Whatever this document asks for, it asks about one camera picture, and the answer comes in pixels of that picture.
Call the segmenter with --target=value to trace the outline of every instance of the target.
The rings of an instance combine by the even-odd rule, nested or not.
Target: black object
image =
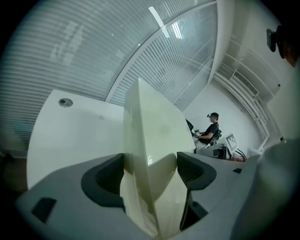
[[[233,170],[233,172],[240,174],[242,172],[241,168],[236,168]]]
[[[205,189],[217,176],[212,166],[183,152],[177,152],[177,171],[188,191]]]
[[[283,27],[278,26],[276,32],[267,29],[267,45],[272,52],[276,51],[276,44],[281,58],[285,58],[283,52]]]
[[[219,151],[219,149],[214,149],[214,150],[212,151],[212,154],[213,154],[214,156],[218,156],[218,157],[219,157],[219,155],[221,154],[221,152]]]
[[[7,153],[5,157],[0,157],[0,184],[1,185],[3,182],[3,173],[4,173],[5,166],[8,162],[13,160],[14,158],[9,153]]]
[[[206,145],[209,144],[211,141],[216,141],[219,138],[220,134],[221,134],[221,131],[219,131],[218,122],[210,124],[209,127],[206,129],[206,131],[202,134],[202,136],[207,136],[209,133],[213,133],[211,139],[201,139],[201,138],[199,138],[199,141],[206,144]]]
[[[223,146],[223,147],[221,147],[220,149],[217,149],[217,151],[218,151],[217,157],[218,157],[219,159],[226,160],[226,157],[227,157],[227,151],[228,151],[227,146]]]
[[[81,179],[84,193],[104,207],[120,207],[125,211],[120,184],[124,176],[124,154],[119,153],[104,163],[89,169]]]
[[[212,136],[212,139],[209,143],[210,146],[213,146],[217,140],[219,140],[219,138],[222,136],[222,131],[219,129],[219,127],[217,128],[217,130],[215,131],[215,133]]]
[[[36,216],[41,222],[46,223],[55,204],[56,204],[55,199],[49,197],[43,197],[38,201],[38,203],[35,205],[31,213],[34,216]]]
[[[207,214],[199,203],[193,201],[191,191],[205,189],[214,181],[217,171],[212,166],[183,152],[177,152],[177,171],[187,186],[187,200],[180,222],[182,231]]]
[[[195,224],[205,217],[206,214],[208,214],[208,212],[199,203],[194,202],[191,193],[189,193],[180,222],[180,230],[183,231]]]
[[[216,112],[213,112],[213,113],[211,113],[210,115],[207,114],[207,117],[208,117],[208,118],[210,118],[211,116],[215,116],[215,117],[217,118],[217,120],[218,120],[218,118],[219,118],[219,114],[217,114]]]
[[[194,128],[193,124],[191,124],[188,120],[187,121],[187,125],[190,131],[192,131],[192,129]]]
[[[238,149],[238,151],[236,151],[236,152],[239,153],[244,158],[244,162],[246,162],[247,161],[246,155],[243,153],[242,150]]]

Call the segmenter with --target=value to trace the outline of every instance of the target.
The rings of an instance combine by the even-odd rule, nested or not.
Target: cable
[[[236,151],[236,152],[239,153],[245,159],[245,161],[247,160],[247,157],[245,156],[245,154],[242,151],[241,152]]]
[[[242,155],[240,152],[238,152],[238,151],[235,151],[236,153],[238,153],[242,158],[243,158],[243,160],[244,160],[244,162],[246,161],[246,159],[245,159],[245,156],[244,155]]]
[[[245,157],[245,160],[247,161],[247,157],[246,157],[246,155],[241,151],[241,150],[239,150],[243,155],[244,155],[244,157]]]

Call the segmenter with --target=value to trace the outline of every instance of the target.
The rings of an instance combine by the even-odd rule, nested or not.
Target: white table
[[[73,101],[59,105],[61,98]],[[123,107],[53,90],[32,131],[28,189],[55,170],[122,152]]]

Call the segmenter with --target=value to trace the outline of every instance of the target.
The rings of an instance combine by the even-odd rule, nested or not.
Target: man
[[[293,27],[283,27],[281,25],[277,27],[276,32],[268,30],[269,34],[274,35],[274,38],[271,40],[273,42],[273,48],[270,48],[271,51],[275,51],[277,44],[281,58],[286,59],[293,68],[296,68],[297,59],[300,55],[300,39],[297,31]]]
[[[219,124],[218,124],[219,114],[213,112],[210,115],[210,121],[212,124],[206,129],[205,132],[200,133],[201,135],[198,136],[198,140],[195,142],[197,148],[203,148],[207,144],[209,144],[212,138],[218,133]]]

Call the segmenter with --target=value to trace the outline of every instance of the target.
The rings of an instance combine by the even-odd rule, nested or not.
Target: black panel
[[[187,186],[187,200],[180,222],[182,231],[207,214],[207,211],[198,202],[193,201],[191,191],[205,189],[214,181],[217,171],[209,164],[183,152],[177,152],[177,171]]]
[[[220,155],[219,149],[214,149],[214,150],[212,151],[212,154],[213,154],[213,156],[219,157],[219,155]]]
[[[56,200],[52,198],[43,197],[35,205],[31,213],[36,216],[40,221],[46,223],[51,211],[53,210]]]
[[[104,163],[89,169],[81,179],[84,193],[104,207],[120,207],[125,210],[120,197],[120,184],[124,176],[124,155],[120,153]]]
[[[193,124],[191,124],[188,120],[186,121],[187,121],[188,128],[191,131],[194,128]]]
[[[183,216],[180,222],[180,230],[183,231],[205,217],[208,212],[197,202],[193,202],[191,193],[188,194]]]
[[[241,171],[242,171],[242,169],[241,169],[241,168],[236,168],[236,169],[234,169],[234,170],[233,170],[233,172],[235,172],[235,173],[238,173],[238,174],[240,174],[240,173],[241,173]]]
[[[177,171],[188,191],[205,189],[217,176],[212,166],[183,152],[177,152]]]

